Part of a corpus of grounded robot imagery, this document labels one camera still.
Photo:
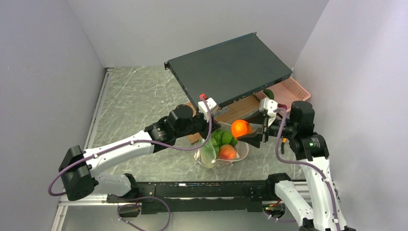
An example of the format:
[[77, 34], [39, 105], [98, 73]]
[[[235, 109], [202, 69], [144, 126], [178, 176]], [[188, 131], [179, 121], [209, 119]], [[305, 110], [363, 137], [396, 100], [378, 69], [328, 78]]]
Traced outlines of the orange fake fruit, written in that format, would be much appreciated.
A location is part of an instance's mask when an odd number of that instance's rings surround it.
[[236, 139], [252, 132], [250, 123], [242, 119], [235, 120], [231, 125], [231, 133]]

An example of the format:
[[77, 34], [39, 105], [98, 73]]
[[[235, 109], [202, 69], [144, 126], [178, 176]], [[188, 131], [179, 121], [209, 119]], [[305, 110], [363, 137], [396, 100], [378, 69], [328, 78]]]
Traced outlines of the clear zip top bag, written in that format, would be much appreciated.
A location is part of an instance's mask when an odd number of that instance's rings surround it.
[[210, 140], [195, 151], [194, 159], [205, 168], [231, 165], [244, 160], [249, 153], [248, 144], [233, 137], [230, 124], [221, 122], [220, 125]]

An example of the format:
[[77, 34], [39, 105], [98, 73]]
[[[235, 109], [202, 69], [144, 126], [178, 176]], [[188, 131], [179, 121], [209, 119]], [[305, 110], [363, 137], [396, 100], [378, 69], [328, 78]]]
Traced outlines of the red orange fake peach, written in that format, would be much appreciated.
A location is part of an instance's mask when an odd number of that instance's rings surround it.
[[225, 144], [219, 148], [218, 156], [223, 160], [231, 160], [237, 157], [237, 151], [230, 144]]

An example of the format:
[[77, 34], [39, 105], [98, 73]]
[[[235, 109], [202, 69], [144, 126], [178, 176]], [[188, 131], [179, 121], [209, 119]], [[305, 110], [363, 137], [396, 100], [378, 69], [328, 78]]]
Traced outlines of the purple fake eggplant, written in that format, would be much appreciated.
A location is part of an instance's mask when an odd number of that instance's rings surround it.
[[284, 105], [284, 104], [280, 104], [280, 103], [279, 103], [279, 104], [278, 104], [278, 107], [279, 107], [279, 108], [284, 108], [285, 110], [287, 110], [287, 106]]

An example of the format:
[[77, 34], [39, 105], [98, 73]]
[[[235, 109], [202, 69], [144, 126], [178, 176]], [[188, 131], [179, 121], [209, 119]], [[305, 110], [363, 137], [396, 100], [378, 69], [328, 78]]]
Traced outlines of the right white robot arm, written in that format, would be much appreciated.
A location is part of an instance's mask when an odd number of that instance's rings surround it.
[[301, 231], [351, 231], [341, 211], [330, 171], [329, 150], [322, 135], [314, 131], [315, 111], [309, 102], [294, 101], [288, 112], [272, 99], [262, 99], [258, 112], [246, 121], [259, 125], [238, 138], [259, 148], [276, 137], [275, 156], [286, 164], [300, 165], [311, 203], [295, 189], [286, 173], [268, 176], [266, 196], [280, 199]]

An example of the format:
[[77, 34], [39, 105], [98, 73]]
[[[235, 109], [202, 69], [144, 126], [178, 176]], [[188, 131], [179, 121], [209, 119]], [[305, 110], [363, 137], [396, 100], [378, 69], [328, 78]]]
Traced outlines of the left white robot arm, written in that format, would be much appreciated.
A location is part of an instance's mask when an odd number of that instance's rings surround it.
[[92, 193], [107, 193], [134, 201], [139, 188], [133, 175], [113, 175], [106, 170], [135, 157], [157, 153], [166, 148], [184, 151], [176, 147], [178, 138], [200, 134], [210, 142], [211, 133], [221, 127], [207, 113], [193, 114], [184, 104], [178, 105], [169, 115], [160, 118], [138, 133], [114, 143], [82, 150], [76, 145], [68, 149], [57, 176], [64, 185], [64, 195], [69, 201], [77, 201]]

